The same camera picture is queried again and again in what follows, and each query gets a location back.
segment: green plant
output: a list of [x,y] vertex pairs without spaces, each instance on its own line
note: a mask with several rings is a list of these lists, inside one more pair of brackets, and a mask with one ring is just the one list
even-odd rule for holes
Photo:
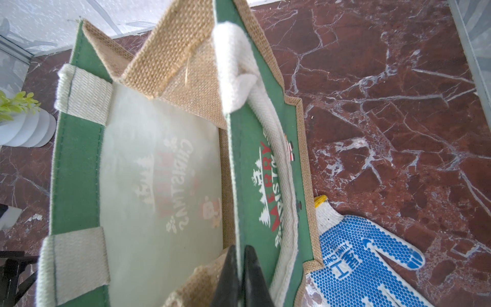
[[34,93],[29,93],[26,96],[26,92],[22,91],[17,93],[14,98],[7,98],[5,93],[0,90],[0,121],[13,120],[14,118],[10,113],[22,113],[32,110],[32,114],[39,111],[41,103],[32,97]]

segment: glove finger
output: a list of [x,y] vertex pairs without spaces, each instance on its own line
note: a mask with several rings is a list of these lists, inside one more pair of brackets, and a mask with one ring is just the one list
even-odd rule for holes
[[394,293],[391,293],[391,291],[387,288],[386,285],[381,284],[378,287],[380,293],[383,295],[386,301],[390,302],[390,304],[394,307],[416,307],[415,305],[406,305],[402,303],[400,300],[396,298]]
[[416,270],[424,266],[425,258],[419,249],[374,222],[366,221],[370,232],[363,240],[365,247],[375,249],[409,270]]
[[433,307],[421,294],[419,294],[407,281],[402,279],[394,270],[390,269],[394,279],[393,282],[387,282],[387,285],[381,284],[379,290],[384,296],[395,301],[395,306],[405,307]]
[[379,291],[372,292],[369,294],[369,296],[365,296],[361,299],[361,302],[364,304],[364,307],[407,307],[404,305],[399,305],[390,296],[387,296],[387,294],[383,292],[380,287]]

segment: green canvas panel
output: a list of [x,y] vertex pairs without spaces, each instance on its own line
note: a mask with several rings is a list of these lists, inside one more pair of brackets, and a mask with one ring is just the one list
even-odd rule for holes
[[[108,72],[79,24],[70,64],[108,82]],[[60,112],[52,167],[50,235],[99,226],[99,159],[104,126]],[[63,307],[109,307],[107,286]]]
[[[246,32],[244,23],[232,0],[215,0],[214,9],[216,22],[230,21],[239,25]],[[266,86],[266,91],[276,109],[283,132],[286,134],[288,141],[293,145],[292,150],[295,156],[295,160],[292,161],[292,171],[297,196],[297,212],[299,214],[299,253],[284,304],[285,306],[293,306],[295,295],[303,277],[302,264],[314,259],[300,168],[296,107],[285,104],[283,89],[274,78],[271,70],[250,37],[249,41]],[[259,156],[259,149],[264,148],[262,144],[267,146],[268,142],[263,135],[263,129],[259,120],[248,104],[245,104],[241,109],[230,114],[227,121],[229,121],[229,144],[232,147],[233,162],[231,163],[231,167],[233,167],[235,173],[234,184],[238,203],[238,226],[240,232],[238,256],[244,254],[246,245],[252,245],[256,250],[266,283],[269,286],[273,279],[280,251],[275,246],[275,237],[278,233],[278,228],[272,231],[276,218],[274,215],[270,215],[270,227],[267,227],[259,220],[259,216],[263,210],[263,204],[260,202],[261,194],[258,192],[258,186],[254,185],[251,178],[254,169],[256,169],[255,163],[258,158],[266,158],[264,163],[267,164],[268,159],[271,158],[271,153],[265,150],[265,154],[261,154],[261,157]],[[273,187],[265,187],[265,190],[268,196],[272,195],[272,193],[273,195],[277,195],[277,193],[274,193]],[[274,210],[276,204],[276,201],[268,203],[268,210],[270,212]]]

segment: stitched seam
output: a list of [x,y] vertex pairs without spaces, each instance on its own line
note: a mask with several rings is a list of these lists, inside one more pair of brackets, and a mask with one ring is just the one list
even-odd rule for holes
[[55,288],[55,304],[58,306],[58,295],[56,293],[56,253],[55,253],[55,236],[53,236],[53,275],[54,275],[54,288]]
[[[82,40],[82,37],[79,36],[77,41],[75,42],[75,44],[77,45],[77,50],[75,51],[75,54],[79,54],[80,53],[80,48],[81,48],[81,40]],[[79,57],[77,56],[76,59],[75,59],[75,66],[77,66],[77,63],[79,62]],[[65,121],[67,120],[67,118],[65,120],[62,120],[61,123],[58,124],[58,131],[62,131],[62,134],[60,136],[60,139],[59,139],[59,149],[55,149],[55,153],[57,154],[56,155],[56,160],[57,161],[60,161],[60,156],[61,156],[61,152],[63,150],[63,139],[65,138],[65,133],[66,133],[66,130],[65,130],[65,126],[66,126],[66,123]],[[61,166],[60,166],[60,163],[54,163],[55,167],[56,167],[56,175],[55,175],[55,178],[59,178],[59,172],[60,172],[60,169],[61,169]],[[56,204],[56,200],[58,199],[58,194],[55,193],[55,189],[53,190],[53,207],[55,206]],[[53,210],[52,212],[53,216],[52,216],[52,221],[55,221],[56,220],[56,216],[57,216],[57,213],[56,213],[56,210]]]
[[67,114],[68,114],[68,110],[70,109],[70,95],[72,94],[73,79],[75,79],[76,72],[77,72],[77,67],[75,66],[75,71],[73,73],[73,78],[70,80],[70,89],[68,90],[68,97],[66,99],[66,110],[65,110],[65,113],[67,113]]
[[100,222],[100,199],[99,199],[99,167],[101,162],[101,148],[102,148],[102,135],[104,134],[104,128],[101,126],[99,128],[99,139],[97,140],[97,154],[95,162],[95,195],[97,201],[97,225],[101,225]]

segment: white pot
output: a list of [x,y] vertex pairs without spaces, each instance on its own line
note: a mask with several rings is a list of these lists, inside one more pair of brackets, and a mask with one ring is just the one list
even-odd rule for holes
[[41,147],[55,134],[56,120],[43,109],[32,114],[11,113],[14,120],[0,122],[0,145]]

